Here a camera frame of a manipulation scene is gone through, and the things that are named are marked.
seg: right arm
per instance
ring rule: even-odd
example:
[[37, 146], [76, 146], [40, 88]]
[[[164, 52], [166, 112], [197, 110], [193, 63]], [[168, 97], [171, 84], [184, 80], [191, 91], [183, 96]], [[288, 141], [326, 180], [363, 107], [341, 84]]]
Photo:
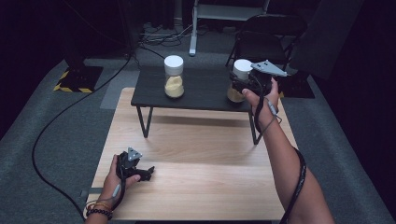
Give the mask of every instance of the right arm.
[[[260, 100], [259, 96], [247, 89], [243, 90], [243, 93], [252, 105], [252, 112], [255, 113]], [[264, 99], [259, 123], [262, 130], [269, 125], [262, 136], [268, 150], [276, 192], [286, 210], [299, 179], [300, 160], [277, 120], [271, 122], [274, 115], [269, 109], [267, 100], [277, 107], [277, 83], [274, 80], [271, 92]], [[334, 223], [320, 185], [308, 168], [306, 169], [304, 186], [291, 210], [289, 223]]]

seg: hand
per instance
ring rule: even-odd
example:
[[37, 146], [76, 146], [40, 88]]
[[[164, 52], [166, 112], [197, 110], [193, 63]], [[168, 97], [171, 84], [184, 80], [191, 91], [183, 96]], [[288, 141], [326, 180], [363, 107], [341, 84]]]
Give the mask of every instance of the hand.
[[[120, 178], [116, 174], [117, 159], [118, 159], [118, 155], [114, 155], [113, 161], [111, 162], [110, 171], [108, 172], [108, 175], [105, 179], [105, 183], [103, 185], [102, 194], [99, 197], [99, 201], [110, 199], [113, 195], [114, 189], [120, 183]], [[126, 179], [125, 187], [128, 189], [129, 187], [131, 187], [134, 183], [136, 183], [139, 180], [140, 180], [140, 175], [133, 175]]]
[[[279, 101], [279, 93], [278, 93], [278, 86], [277, 82], [274, 80], [274, 78], [271, 79], [272, 82], [272, 89], [270, 93], [268, 93], [265, 97], [271, 101], [275, 109], [277, 110], [277, 103]], [[249, 89], [243, 89], [242, 94], [244, 94], [245, 98], [247, 101], [251, 104], [251, 110], [253, 112], [253, 115], [256, 113], [256, 108], [257, 105], [259, 104], [260, 97], [256, 95], [253, 91]], [[267, 106], [267, 100], [264, 99], [264, 107], [262, 108], [262, 112], [259, 115], [259, 121], [262, 124], [262, 126], [265, 126], [267, 123], [270, 122], [272, 119], [272, 113], [269, 110]]]

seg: chair leg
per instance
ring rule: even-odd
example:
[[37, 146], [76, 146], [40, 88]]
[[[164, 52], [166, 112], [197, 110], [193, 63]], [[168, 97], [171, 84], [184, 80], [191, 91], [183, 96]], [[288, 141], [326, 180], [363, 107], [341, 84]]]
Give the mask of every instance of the chair leg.
[[228, 60], [227, 63], [225, 64], [225, 66], [228, 66], [228, 63], [230, 62], [231, 59], [233, 59], [233, 54], [235, 53], [235, 48], [236, 48], [236, 44], [233, 45], [233, 49], [231, 50], [230, 56], [228, 56]]

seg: black tabletop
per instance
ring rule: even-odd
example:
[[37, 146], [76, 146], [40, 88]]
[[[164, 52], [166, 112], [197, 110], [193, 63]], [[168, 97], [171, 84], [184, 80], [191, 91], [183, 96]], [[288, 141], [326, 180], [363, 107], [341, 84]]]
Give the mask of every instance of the black tabletop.
[[176, 99], [164, 91], [163, 67], [142, 67], [131, 105], [181, 109], [248, 112], [248, 102], [233, 103], [227, 98], [230, 86], [228, 69], [183, 70], [184, 94]]

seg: gray carpet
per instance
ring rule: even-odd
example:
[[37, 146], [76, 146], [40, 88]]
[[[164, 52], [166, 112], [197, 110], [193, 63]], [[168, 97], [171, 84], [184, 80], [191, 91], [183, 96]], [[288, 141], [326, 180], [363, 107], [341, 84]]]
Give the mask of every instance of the gray carpet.
[[[195, 57], [188, 56], [190, 39], [181, 41], [177, 47], [148, 48], [162, 56], [180, 55], [186, 67], [219, 67], [227, 60], [233, 35], [209, 32], [199, 36]], [[162, 58], [147, 50], [139, 49], [136, 58], [141, 65], [163, 65]], [[85, 63], [105, 68], [99, 87], [125, 60], [89, 59]], [[81, 223], [74, 206], [39, 179], [31, 158], [45, 125], [87, 95], [52, 90], [66, 67], [61, 62], [48, 72], [0, 142], [0, 223]], [[36, 144], [35, 160], [42, 175], [70, 195], [79, 208], [85, 203], [80, 192], [91, 186], [120, 90], [132, 87], [137, 76], [137, 65], [130, 61], [111, 83], [53, 121]], [[298, 148], [323, 187], [336, 222], [394, 223], [314, 80], [308, 81], [315, 99], [284, 98], [283, 105]]]

